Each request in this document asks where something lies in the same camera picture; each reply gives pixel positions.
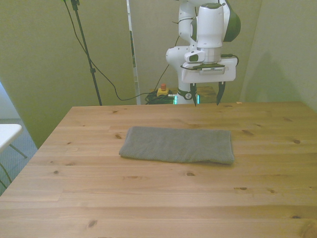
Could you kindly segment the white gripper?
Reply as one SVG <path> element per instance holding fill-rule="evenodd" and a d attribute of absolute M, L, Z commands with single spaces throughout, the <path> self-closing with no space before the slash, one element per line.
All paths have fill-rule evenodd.
<path fill-rule="evenodd" d="M 220 62 L 210 65 L 185 62 L 181 68 L 181 80 L 183 83 L 190 83 L 190 93 L 195 106 L 197 106 L 196 83 L 219 82 L 216 96 L 216 104 L 219 105 L 226 82 L 236 78 L 236 58 L 222 58 Z"/>

